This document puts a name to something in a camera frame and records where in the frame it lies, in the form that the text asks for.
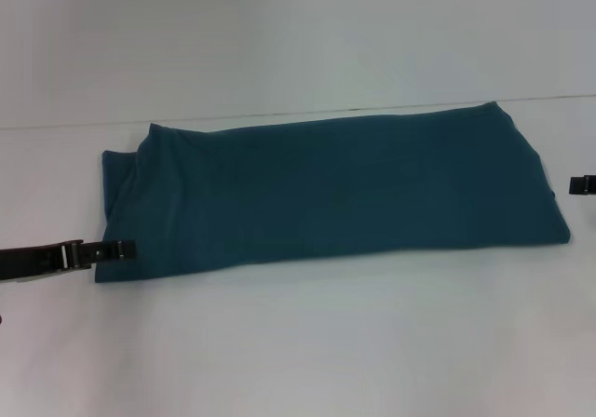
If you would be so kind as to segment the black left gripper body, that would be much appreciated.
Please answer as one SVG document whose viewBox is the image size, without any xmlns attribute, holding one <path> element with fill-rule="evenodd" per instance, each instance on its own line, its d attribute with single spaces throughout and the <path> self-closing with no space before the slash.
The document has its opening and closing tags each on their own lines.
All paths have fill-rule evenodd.
<svg viewBox="0 0 596 417">
<path fill-rule="evenodd" d="M 1 281 L 24 282 L 79 269 L 77 251 L 82 240 L 39 247 L 1 250 Z"/>
</svg>

